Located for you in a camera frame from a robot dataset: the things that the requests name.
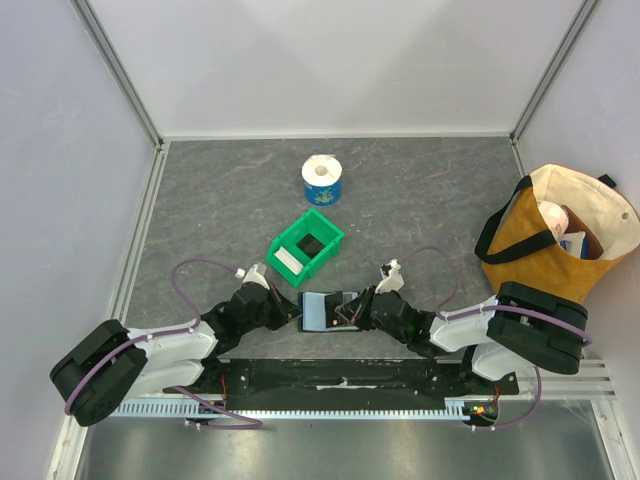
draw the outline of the cable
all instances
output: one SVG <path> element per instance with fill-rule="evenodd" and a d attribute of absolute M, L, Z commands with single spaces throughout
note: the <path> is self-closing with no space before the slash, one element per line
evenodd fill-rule
<path fill-rule="evenodd" d="M 440 309 L 444 305 L 449 303 L 453 299 L 453 297 L 456 296 L 456 293 L 458 293 L 458 288 L 460 286 L 460 274 L 458 273 L 458 269 L 456 268 L 456 264 L 453 262 L 453 258 L 451 258 L 451 255 L 449 255 L 449 253 L 444 248 L 438 247 L 437 245 L 424 245 L 422 247 L 416 248 L 411 253 L 408 253 L 407 255 L 402 257 L 400 260 L 398 260 L 398 263 L 402 265 L 406 260 L 409 260 L 411 257 L 416 255 L 417 253 L 420 253 L 424 250 L 434 250 L 439 254 L 441 254 L 449 264 L 449 268 L 451 269 L 451 273 L 453 274 L 453 280 L 455 282 L 453 286 L 453 290 L 444 300 L 442 300 L 440 303 L 436 305 L 436 309 L 435 309 L 436 315 L 439 318 L 442 318 L 444 320 L 444 317 L 442 316 Z"/>
<path fill-rule="evenodd" d="M 498 406 L 498 402 L 500 401 L 500 385 L 496 383 L 495 387 L 496 387 L 496 394 L 489 405 Z"/>
<path fill-rule="evenodd" d="M 198 309 L 198 306 L 193 302 L 193 300 L 191 300 L 187 296 L 187 294 L 182 291 L 182 289 L 178 285 L 178 279 L 177 279 L 177 275 L 176 275 L 178 273 L 178 269 L 180 267 L 183 267 L 185 265 L 190 265 L 192 263 L 210 263 L 211 265 L 217 265 L 218 267 L 222 267 L 225 270 L 228 270 L 233 274 L 235 274 L 239 269 L 234 268 L 231 265 L 228 265 L 228 264 L 226 264 L 224 262 L 221 262 L 219 260 L 216 260 L 214 258 L 204 258 L 204 257 L 187 258 L 186 260 L 182 260 L 181 262 L 178 262 L 171 269 L 171 274 L 170 274 L 171 275 L 171 286 L 173 286 L 173 289 L 176 291 L 178 296 L 182 300 L 184 300 L 184 303 L 189 305 L 189 308 L 191 308 L 191 310 L 193 310 L 193 312 L 196 314 L 196 321 L 192 325 L 192 328 L 196 328 L 198 325 L 200 325 L 200 322 L 202 321 L 202 314 L 200 313 L 200 310 Z"/>
<path fill-rule="evenodd" d="M 224 375 L 222 375 L 220 383 L 222 383 L 222 400 L 226 402 L 228 390 L 227 390 L 227 384 L 225 383 L 225 380 L 224 380 Z"/>
<path fill-rule="evenodd" d="M 473 428 L 473 431 L 480 430 L 481 432 L 494 432 L 497 430 L 504 430 L 506 428 L 515 427 L 516 425 L 520 425 L 521 423 L 526 422 L 533 416 L 534 413 L 536 413 L 536 410 L 538 410 L 538 407 L 540 406 L 540 400 L 542 398 L 542 377 L 540 376 L 540 370 L 538 369 L 538 367 L 533 367 L 533 369 L 536 372 L 536 380 L 538 382 L 538 386 L 529 411 L 517 420 L 503 423 L 502 425 L 494 425 L 492 427 L 475 427 Z"/>
<path fill-rule="evenodd" d="M 485 422 L 489 422 L 489 423 L 496 423 L 498 421 L 498 417 L 499 416 L 500 416 L 500 411 L 499 410 L 498 410 L 498 416 L 496 418 L 489 418 L 489 417 L 485 417 L 481 413 L 476 413 L 476 417 L 480 417 Z"/>
<path fill-rule="evenodd" d="M 209 410 L 213 410 L 214 412 L 218 412 L 221 415 L 226 415 L 227 417 L 235 418 L 236 420 L 241 420 L 243 422 L 247 422 L 245 424 L 240 424 L 240 425 L 207 425 L 207 424 L 200 424 L 201 427 L 207 427 L 207 428 L 212 428 L 212 429 L 217 429 L 217 430 L 253 430 L 253 429 L 256 429 L 256 428 L 260 428 L 263 425 L 262 421 L 258 420 L 257 418 L 244 417 L 242 415 L 238 415 L 237 413 L 233 413 L 233 412 L 230 412 L 228 410 L 225 410 L 224 408 L 217 407 L 216 405 L 211 405 L 209 402 L 207 402 L 206 400 L 203 400 L 202 398 L 198 397 L 197 395 L 194 395 L 193 393 L 191 393 L 190 391 L 188 391 L 184 387 L 173 387 L 173 389 L 178 391 L 178 392 L 180 392 L 183 395 L 186 395 L 187 397 L 191 398 L 192 400 L 195 400 L 200 405 L 202 405 L 203 407 L 205 407 L 205 408 L 207 408 Z"/>
<path fill-rule="evenodd" d="M 91 368 L 91 370 L 89 370 L 89 372 L 87 372 L 87 374 L 82 378 L 82 380 L 80 380 L 80 382 L 78 382 L 78 385 L 76 385 L 76 388 L 73 389 L 73 391 L 71 392 L 71 395 L 69 395 L 69 398 L 67 398 L 67 402 L 65 403 L 64 406 L 64 413 L 66 413 L 67 415 L 71 415 L 71 407 L 73 406 L 73 402 L 76 401 L 76 399 L 78 398 L 78 395 L 80 395 L 80 393 L 82 393 L 82 391 L 84 390 L 84 388 L 87 386 L 87 384 L 91 381 L 91 379 L 100 371 L 100 369 L 102 367 L 104 367 L 107 363 L 111 362 L 111 360 L 113 358 L 115 358 L 120 352 L 126 350 L 127 348 L 135 345 L 136 343 L 139 342 L 143 342 L 143 341 L 147 341 L 147 340 L 151 340 L 152 338 L 157 338 L 157 337 L 166 337 L 166 336 L 170 336 L 170 335 L 179 335 L 182 333 L 193 333 L 194 329 L 197 328 L 200 323 L 202 322 L 202 314 L 200 313 L 200 310 L 198 309 L 197 305 L 187 296 L 186 293 L 184 293 L 184 291 L 178 286 L 178 282 L 177 282 L 177 272 L 178 269 L 184 265 L 189 265 L 191 263 L 200 263 L 200 262 L 204 262 L 204 263 L 210 263 L 212 265 L 217 265 L 219 267 L 222 267 L 228 271 L 230 271 L 231 273 L 237 273 L 239 271 L 239 269 L 237 268 L 233 268 L 230 265 L 227 265 L 224 262 L 221 262 L 219 260 L 215 260 L 213 258 L 202 258 L 202 257 L 195 257 L 195 258 L 188 258 L 186 260 L 182 260 L 181 262 L 179 262 L 178 264 L 176 264 L 172 269 L 171 269 L 171 285 L 173 286 L 174 290 L 176 291 L 176 293 L 178 294 L 178 296 L 180 298 L 182 298 L 185 303 L 187 305 L 189 305 L 189 307 L 195 312 L 196 314 L 196 319 L 193 322 L 192 325 L 190 325 L 189 327 L 182 327 L 182 328 L 176 328 L 174 330 L 164 330 L 161 332 L 156 332 L 153 335 L 140 335 L 138 337 L 132 338 L 130 340 L 127 340 L 126 342 L 124 342 L 121 345 L 118 345 L 116 348 L 114 348 L 113 350 L 111 350 L 107 355 L 105 355 L 98 363 L 96 363 L 93 368 Z M 231 418 L 235 418 L 237 420 L 242 420 L 245 422 L 248 422 L 247 425 L 220 425 L 220 426 L 214 426 L 214 425 L 210 425 L 210 428 L 220 428 L 220 429 L 225 429 L 225 430 L 246 430 L 246 429 L 252 429 L 252 428 L 260 428 L 262 426 L 262 422 L 260 420 L 254 420 L 248 417 L 243 417 L 241 415 L 237 415 L 235 413 L 231 413 L 228 412 L 220 407 L 215 407 L 210 405 L 208 402 L 205 402 L 204 400 L 202 400 L 201 398 L 197 397 L 196 395 L 193 395 L 190 392 L 187 392 L 186 390 L 184 390 L 183 387 L 173 387 L 176 390 L 180 391 L 181 393 L 183 393 L 184 395 L 187 395 L 188 397 L 192 398 L 193 400 L 196 400 L 197 402 L 203 404 L 203 405 L 207 405 L 207 408 L 211 408 L 212 410 L 215 410 L 216 412 L 222 414 L 222 415 L 227 415 Z"/>

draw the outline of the aluminum frame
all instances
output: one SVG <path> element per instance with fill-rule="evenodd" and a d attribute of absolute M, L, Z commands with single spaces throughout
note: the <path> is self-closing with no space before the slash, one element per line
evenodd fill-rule
<path fill-rule="evenodd" d="M 533 94 L 529 98 L 527 105 L 524 107 L 520 118 L 516 122 L 513 131 L 511 132 L 511 140 L 515 145 L 520 141 L 522 134 L 529 126 L 531 119 L 535 115 L 538 107 L 542 104 L 543 100 L 547 96 L 549 89 L 553 85 L 558 73 L 565 64 L 573 47 L 575 46 L 580 34 L 584 30 L 587 22 L 592 17 L 596 8 L 600 4 L 600 0 L 583 0 L 582 4 L 578 8 L 578 11 L 571 20 L 569 28 L 565 32 L 560 45 L 556 48 L 547 68 L 545 69 L 538 85 L 533 91 Z"/>
<path fill-rule="evenodd" d="M 140 95 L 138 95 L 138 92 L 133 86 L 131 78 L 120 61 L 120 58 L 109 40 L 104 27 L 100 23 L 95 10 L 91 6 L 91 3 L 89 0 L 69 0 L 69 2 L 73 5 L 78 17 L 85 26 L 87 33 L 93 40 L 93 43 L 95 43 L 96 48 L 100 52 L 104 62 L 107 64 L 107 68 L 111 71 L 113 79 L 118 84 L 118 87 L 120 87 L 120 91 L 127 99 L 129 105 L 131 105 L 131 108 L 133 108 L 133 111 L 135 112 L 144 132 L 149 137 L 149 140 L 151 140 L 151 143 L 156 147 L 161 146 L 163 143 L 162 135 L 155 126 L 151 115 L 149 115 L 149 112 L 144 106 L 144 103 L 142 103 Z"/>
<path fill-rule="evenodd" d="M 153 164 L 149 171 L 149 179 L 142 197 L 138 219 L 133 230 L 129 251 L 122 266 L 120 284 L 111 299 L 108 318 L 118 318 L 122 323 L 126 320 L 126 310 L 131 299 L 131 291 L 135 283 L 138 265 L 142 258 L 142 249 L 149 230 L 151 214 L 155 205 L 162 173 L 167 161 L 169 144 L 156 148 Z M 78 462 L 88 429 L 81 427 L 73 417 L 65 417 L 58 435 L 58 441 L 49 464 L 47 480 L 66 480 L 75 478 Z"/>
<path fill-rule="evenodd" d="M 640 471 L 618 401 L 592 401 L 598 430 L 616 480 L 638 480 Z"/>

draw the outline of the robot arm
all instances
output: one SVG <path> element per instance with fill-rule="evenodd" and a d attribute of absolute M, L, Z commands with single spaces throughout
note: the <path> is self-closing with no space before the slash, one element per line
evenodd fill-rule
<path fill-rule="evenodd" d="M 377 286 L 336 312 L 364 330 L 384 330 L 424 357 L 471 348 L 472 372 L 490 381 L 534 365 L 565 375 L 578 372 L 584 340 L 590 339 L 581 305 L 506 282 L 497 295 L 471 307 L 418 311 L 398 293 L 404 280 L 397 260 L 380 273 Z"/>
<path fill-rule="evenodd" d="M 298 316 L 300 309 L 265 280 L 265 270 L 257 264 L 243 273 L 231 300 L 199 322 L 154 329 L 126 329 L 117 320 L 101 323 L 50 373 L 67 413 L 89 426 L 126 399 L 191 385 L 204 369 L 200 360 L 230 350 L 255 328 L 276 330 Z"/>

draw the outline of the floor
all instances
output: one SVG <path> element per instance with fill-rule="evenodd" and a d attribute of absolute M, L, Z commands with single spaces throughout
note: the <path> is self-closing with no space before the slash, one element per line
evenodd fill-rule
<path fill-rule="evenodd" d="M 503 402 L 505 419 L 521 415 Z M 543 404 L 499 433 L 428 421 L 268 421 L 201 431 L 178 420 L 107 419 L 76 480 L 613 480 L 589 403 Z"/>
<path fill-rule="evenodd" d="M 343 195 L 322 213 L 346 232 L 340 254 L 300 291 L 362 290 L 379 266 L 417 246 L 437 244 L 455 259 L 462 285 L 451 308 L 491 294 L 473 254 L 486 218 L 519 178 L 507 138 L 391 138 L 173 142 L 138 270 L 127 325 L 182 323 L 192 314 L 175 295 L 170 268 L 194 256 L 248 267 L 264 261 L 271 240 L 310 208 L 300 168 L 312 154 L 334 154 Z M 447 265 L 425 252 L 403 266 L 403 297 L 431 309 L 452 288 Z M 274 270 L 268 279 L 290 299 Z M 210 265 L 186 267 L 179 281 L 202 311 L 240 286 Z M 412 358 L 381 332 L 301 334 L 296 325 L 256 330 L 228 357 Z"/>
<path fill-rule="evenodd" d="M 450 308 L 491 294 L 473 247 L 484 220 L 519 178 L 507 138 L 317 139 L 172 143 L 126 319 L 156 327 L 192 318 L 171 289 L 170 268 L 194 256 L 248 267 L 264 261 L 271 240 L 310 205 L 300 168 L 334 154 L 344 167 L 343 196 L 322 210 L 346 232 L 340 254 L 300 290 L 362 290 L 380 264 L 437 244 L 455 259 L 462 284 Z M 403 265 L 402 294 L 427 309 L 452 277 L 433 253 Z M 273 270 L 281 291 L 295 290 Z M 239 281 L 195 265 L 179 282 L 205 311 Z M 411 358 L 381 332 L 303 334 L 296 325 L 245 336 L 230 357 Z M 516 418 L 523 402 L 506 405 Z M 197 432 L 173 420 L 107 419 L 90 432 L 78 480 L 543 478 L 610 479 L 593 411 L 544 404 L 533 421 L 495 434 L 460 424 L 420 421 L 272 420 L 259 432 Z"/>

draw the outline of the black bag strap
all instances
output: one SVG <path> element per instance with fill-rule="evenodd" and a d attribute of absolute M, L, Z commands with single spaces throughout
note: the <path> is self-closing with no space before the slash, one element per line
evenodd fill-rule
<path fill-rule="evenodd" d="M 531 181 L 531 177 L 527 175 L 526 177 L 522 177 L 516 188 L 513 190 L 513 194 L 509 201 L 498 210 L 496 213 L 489 217 L 487 223 L 485 223 L 484 228 L 482 229 L 482 233 L 478 238 L 478 243 L 476 243 L 475 254 L 476 256 L 485 263 L 490 265 L 497 265 L 500 263 L 509 263 L 514 260 L 518 260 L 520 258 L 526 257 L 527 255 L 531 255 L 532 253 L 539 252 L 540 250 L 550 247 L 551 245 L 556 245 L 556 239 L 551 233 L 551 230 L 543 230 L 542 232 L 535 233 L 531 235 L 529 238 L 525 238 L 518 243 L 515 243 L 504 250 L 489 254 L 489 247 L 491 246 L 491 242 L 493 242 L 493 238 L 498 231 L 498 227 L 500 226 L 500 221 L 504 213 L 509 208 L 509 204 L 513 197 L 515 197 L 521 190 L 525 188 L 533 187 L 533 182 Z"/>
<path fill-rule="evenodd" d="M 618 184 L 615 182 L 615 180 L 613 178 L 611 178 L 609 175 L 607 175 L 606 173 L 604 175 L 600 175 L 598 177 L 598 180 L 600 180 L 602 183 L 604 183 L 609 188 L 616 188 L 618 186 Z"/>

